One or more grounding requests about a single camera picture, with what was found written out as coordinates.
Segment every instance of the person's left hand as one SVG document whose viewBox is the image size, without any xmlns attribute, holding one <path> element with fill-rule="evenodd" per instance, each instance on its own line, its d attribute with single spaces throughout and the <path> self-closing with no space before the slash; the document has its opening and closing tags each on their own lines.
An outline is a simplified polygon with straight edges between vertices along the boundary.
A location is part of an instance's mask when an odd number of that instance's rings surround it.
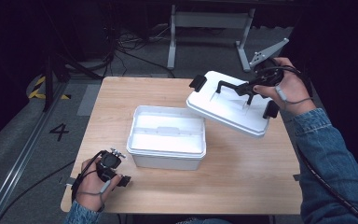
<svg viewBox="0 0 358 224">
<path fill-rule="evenodd" d="M 84 173 L 86 177 L 84 177 L 81 182 L 76 195 L 76 201 L 81 204 L 83 207 L 88 208 L 91 211 L 97 212 L 101 209 L 101 206 L 106 201 L 109 193 L 115 188 L 115 186 L 120 182 L 122 175 L 115 175 L 112 178 L 109 186 L 105 190 L 105 192 L 100 196 L 99 192 L 101 188 L 105 185 L 105 183 L 98 177 L 96 169 L 97 162 L 101 159 L 98 158 L 94 162 L 91 163 L 89 169 Z M 81 169 L 83 170 L 87 164 L 89 164 L 90 160 L 83 161 Z"/>
</svg>

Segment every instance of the wooden table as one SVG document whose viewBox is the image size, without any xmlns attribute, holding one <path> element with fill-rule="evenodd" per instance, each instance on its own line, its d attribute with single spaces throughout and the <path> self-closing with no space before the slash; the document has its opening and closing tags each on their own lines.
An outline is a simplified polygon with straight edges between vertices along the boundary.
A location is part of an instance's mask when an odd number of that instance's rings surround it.
<svg viewBox="0 0 358 224">
<path fill-rule="evenodd" d="M 206 120 L 207 154 L 197 171 L 137 167 L 126 150 L 138 105 L 186 107 L 191 79 L 106 77 L 89 119 L 71 177 L 81 162 L 114 147 L 127 154 L 117 172 L 130 175 L 116 188 L 105 212 L 120 214 L 299 214 L 298 161 L 278 116 L 256 139 Z M 68 212 L 71 190 L 61 204 Z"/>
</svg>

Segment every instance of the metal frame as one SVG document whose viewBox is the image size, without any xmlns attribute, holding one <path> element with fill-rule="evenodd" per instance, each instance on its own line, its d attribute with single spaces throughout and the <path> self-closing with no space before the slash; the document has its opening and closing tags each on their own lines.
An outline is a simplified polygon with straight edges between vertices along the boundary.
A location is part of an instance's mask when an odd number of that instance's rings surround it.
<svg viewBox="0 0 358 224">
<path fill-rule="evenodd" d="M 175 5 L 172 5 L 171 12 L 171 42 L 168 53 L 167 67 L 173 69 L 176 54 L 176 27 L 207 27 L 207 28 L 231 28 L 243 29 L 241 41 L 236 42 L 236 48 L 240 55 L 242 68 L 245 72 L 250 72 L 251 68 L 245 54 L 244 45 L 248 37 L 249 30 L 255 9 L 252 8 L 248 13 L 208 13 L 208 12 L 176 12 Z"/>
</svg>

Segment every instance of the floor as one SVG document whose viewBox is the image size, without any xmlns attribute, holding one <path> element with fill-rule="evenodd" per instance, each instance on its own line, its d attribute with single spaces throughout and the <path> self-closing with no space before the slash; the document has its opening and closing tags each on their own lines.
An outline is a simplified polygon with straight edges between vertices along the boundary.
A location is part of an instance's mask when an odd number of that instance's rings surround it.
<svg viewBox="0 0 358 224">
<path fill-rule="evenodd" d="M 291 28 L 253 28 L 245 44 L 245 52 L 251 58 L 255 51 L 282 41 L 290 33 Z M 238 36 L 241 33 L 231 30 L 184 29 L 177 35 L 176 63 L 172 71 L 165 68 L 169 34 L 154 36 L 155 41 L 141 48 L 131 46 L 135 42 L 128 40 L 127 46 L 134 47 L 131 51 L 126 54 L 116 51 L 115 59 L 109 66 L 94 72 L 101 76 L 171 78 L 174 75 L 176 78 L 192 78 L 208 71 L 218 71 L 249 79 L 252 75 L 243 72 L 234 48 Z M 82 64 L 91 66 L 100 62 L 101 59 L 93 59 Z M 39 78 L 38 74 L 35 75 L 27 94 Z M 72 74 L 67 83 L 54 84 L 58 96 L 65 94 L 70 99 L 56 100 L 48 112 L 42 112 L 44 100 L 32 98 L 0 132 L 0 223 L 57 223 L 64 220 L 66 214 L 60 208 L 64 186 L 60 182 L 71 173 L 72 162 L 87 128 L 95 100 L 95 95 L 90 95 L 90 89 L 98 89 L 100 85 L 100 80 Z M 282 116 L 289 119 L 284 112 Z M 286 128 L 290 135 L 290 123 Z M 60 135 L 54 130 L 68 133 Z M 8 187 L 7 181 L 13 176 L 14 180 Z M 131 221 L 132 215 L 104 214 L 101 223 Z M 302 223 L 299 215 L 271 216 L 269 222 Z"/>
</svg>

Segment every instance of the finger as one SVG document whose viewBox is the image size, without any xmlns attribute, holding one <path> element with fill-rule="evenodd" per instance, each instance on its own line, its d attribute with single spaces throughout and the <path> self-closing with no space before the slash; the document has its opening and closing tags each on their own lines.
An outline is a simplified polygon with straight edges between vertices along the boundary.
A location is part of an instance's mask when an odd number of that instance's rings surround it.
<svg viewBox="0 0 358 224">
<path fill-rule="evenodd" d="M 279 65 L 290 65 L 293 67 L 292 62 L 288 58 L 274 58 Z"/>
<path fill-rule="evenodd" d="M 98 162 L 100 162 L 100 160 L 101 160 L 101 157 L 98 157 L 97 159 L 95 159 L 95 163 L 98 163 Z"/>
<path fill-rule="evenodd" d="M 121 178 L 123 178 L 123 175 L 117 174 L 115 175 L 112 180 L 110 181 L 109 189 L 112 190 L 117 186 L 117 184 L 120 182 Z"/>
<path fill-rule="evenodd" d="M 276 95 L 276 91 L 274 90 L 274 88 L 268 86 L 255 85 L 254 91 L 259 93 L 260 95 L 264 95 L 271 98 L 273 98 Z"/>
<path fill-rule="evenodd" d="M 89 164 L 90 161 L 91 161 L 91 159 L 88 159 L 88 160 L 86 160 L 86 161 L 83 161 L 83 162 L 81 163 L 81 169 L 83 170 L 84 168 L 86 168 L 87 164 Z"/>
</svg>

